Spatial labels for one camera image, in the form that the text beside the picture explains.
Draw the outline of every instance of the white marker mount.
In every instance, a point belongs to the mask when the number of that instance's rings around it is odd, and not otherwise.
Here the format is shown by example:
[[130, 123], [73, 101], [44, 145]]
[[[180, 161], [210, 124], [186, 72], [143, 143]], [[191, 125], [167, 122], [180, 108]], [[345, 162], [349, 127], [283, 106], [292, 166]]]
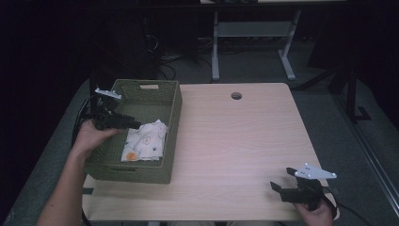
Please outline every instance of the white marker mount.
[[115, 99], [122, 99], [122, 96], [118, 95], [114, 90], [113, 91], [108, 91], [108, 90], [101, 90], [101, 89], [96, 88], [94, 91], [97, 92], [97, 93], [100, 93], [102, 95], [115, 98]]
[[335, 179], [337, 178], [337, 174], [334, 172], [325, 171], [323, 169], [312, 166], [308, 163], [305, 163], [301, 169], [295, 172], [296, 177], [301, 177], [305, 179]]

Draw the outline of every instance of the dark background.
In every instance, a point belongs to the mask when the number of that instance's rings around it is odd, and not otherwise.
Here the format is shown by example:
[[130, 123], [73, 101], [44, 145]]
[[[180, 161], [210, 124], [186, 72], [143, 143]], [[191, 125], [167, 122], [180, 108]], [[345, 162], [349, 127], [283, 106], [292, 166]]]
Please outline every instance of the dark background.
[[[145, 34], [157, 32], [164, 44], [180, 43], [177, 49], [195, 57], [190, 47], [212, 22], [198, 20], [197, 13], [167, 20], [153, 14], [143, 25], [144, 15], [138, 12], [87, 11], [77, 8], [104, 1], [77, 2], [1, 2], [1, 222], [84, 81], [92, 77], [105, 86], [117, 77], [154, 79], [157, 65]], [[304, 10], [296, 36], [318, 38], [310, 66], [352, 67], [399, 128], [397, 5], [362, 1], [332, 10], [323, 20], [316, 8]], [[190, 35], [173, 35], [179, 29]]]

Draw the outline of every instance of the orange spot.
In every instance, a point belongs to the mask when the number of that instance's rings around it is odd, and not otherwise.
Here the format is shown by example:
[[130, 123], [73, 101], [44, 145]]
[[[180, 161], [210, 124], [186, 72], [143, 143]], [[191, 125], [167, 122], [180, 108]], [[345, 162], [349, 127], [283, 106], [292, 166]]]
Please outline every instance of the orange spot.
[[127, 160], [136, 160], [136, 154], [135, 153], [128, 153], [126, 154], [126, 159]]

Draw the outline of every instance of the forearm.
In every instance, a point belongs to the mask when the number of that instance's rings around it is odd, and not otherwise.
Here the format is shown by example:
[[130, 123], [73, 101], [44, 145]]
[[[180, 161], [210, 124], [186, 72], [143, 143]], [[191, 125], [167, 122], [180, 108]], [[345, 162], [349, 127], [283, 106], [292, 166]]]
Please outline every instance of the forearm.
[[84, 166], [85, 158], [72, 150], [38, 225], [80, 225]]

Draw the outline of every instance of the white metal desk frame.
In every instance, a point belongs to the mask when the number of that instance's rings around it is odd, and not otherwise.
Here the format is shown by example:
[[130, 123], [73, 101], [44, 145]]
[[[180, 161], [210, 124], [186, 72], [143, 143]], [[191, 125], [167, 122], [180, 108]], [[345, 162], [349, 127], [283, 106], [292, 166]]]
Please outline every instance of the white metal desk frame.
[[212, 79], [218, 81], [219, 59], [217, 57], [218, 37], [286, 37], [283, 49], [279, 50], [279, 58], [289, 80], [295, 80], [295, 74], [288, 60], [288, 52], [294, 38], [300, 10], [295, 12], [291, 22], [220, 22], [215, 12], [214, 50], [212, 52]]

